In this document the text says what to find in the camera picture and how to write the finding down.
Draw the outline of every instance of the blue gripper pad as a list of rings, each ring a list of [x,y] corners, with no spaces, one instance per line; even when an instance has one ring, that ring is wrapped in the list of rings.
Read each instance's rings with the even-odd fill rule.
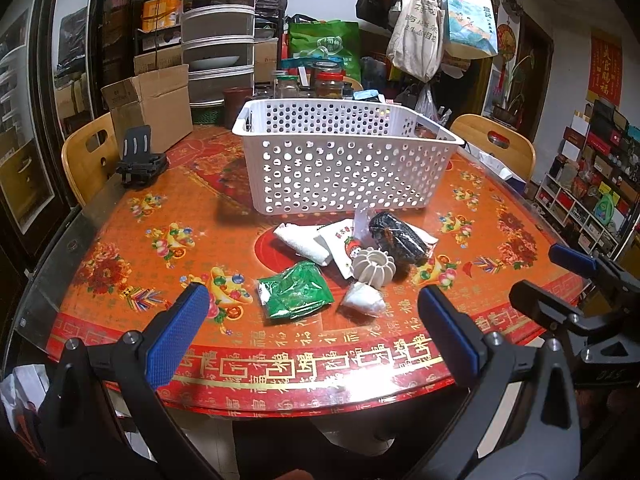
[[[469,316],[458,312],[435,285],[420,291],[418,314],[456,384],[472,388],[486,362],[480,329]]]
[[[574,251],[572,248],[554,244],[549,248],[549,259],[552,263],[570,270],[585,280],[592,280],[596,277],[596,260],[586,254]]]
[[[208,311],[207,287],[191,283],[173,306],[156,316],[143,332],[145,339],[152,340],[146,352],[145,375],[154,390],[171,382]]]

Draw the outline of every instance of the tiled floor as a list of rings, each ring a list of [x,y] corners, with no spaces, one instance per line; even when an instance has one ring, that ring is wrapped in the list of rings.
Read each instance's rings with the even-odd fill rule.
[[[530,346],[540,346],[542,343],[542,339],[538,338],[530,343]],[[484,440],[478,447],[481,457],[494,449],[502,433],[502,428],[509,418],[519,389],[520,383],[511,384],[507,388],[500,408],[495,414]],[[116,410],[128,413],[122,397],[114,392],[110,392],[110,395]],[[193,445],[225,480],[239,480],[231,420],[213,418],[185,410],[169,409],[169,412]],[[373,435],[372,428],[376,423],[374,412],[360,413],[363,415],[362,420],[359,420],[357,424],[354,424],[352,419],[348,424],[345,424],[339,414],[313,418],[312,421],[316,428],[333,444],[367,456],[384,453],[392,441],[380,441]]]

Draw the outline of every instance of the red lid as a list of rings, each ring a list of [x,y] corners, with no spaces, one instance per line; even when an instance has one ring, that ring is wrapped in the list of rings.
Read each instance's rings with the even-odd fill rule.
[[[316,74],[316,79],[320,81],[342,81],[343,77],[342,74],[334,74],[331,72],[318,72]]]

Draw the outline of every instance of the green plastic basket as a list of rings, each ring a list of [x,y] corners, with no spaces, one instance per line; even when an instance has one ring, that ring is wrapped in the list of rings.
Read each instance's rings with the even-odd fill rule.
[[[215,124],[216,126],[222,126],[224,120],[225,108],[223,106],[191,109],[191,122],[193,124]]]

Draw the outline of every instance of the orange tablecloth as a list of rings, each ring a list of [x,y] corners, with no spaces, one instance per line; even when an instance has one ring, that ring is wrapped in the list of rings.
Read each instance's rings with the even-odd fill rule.
[[[230,416],[309,415],[367,408],[450,382],[418,319],[418,291],[438,284],[485,332],[525,343],[540,333],[511,308],[513,283],[527,279],[574,301],[582,280],[549,262],[554,241],[492,174],[455,154],[431,203],[403,220],[440,239],[434,258],[383,291],[384,317],[338,305],[348,282],[322,270],[335,304],[297,322],[266,322],[255,280],[299,258],[273,237],[282,216],[252,209],[242,141],[197,130],[169,153],[152,187],[130,191],[88,251],[60,307],[47,351],[66,339],[111,342],[142,330],[189,282],[207,285],[207,320],[159,390],[170,404]],[[345,214],[289,216],[321,224]]]

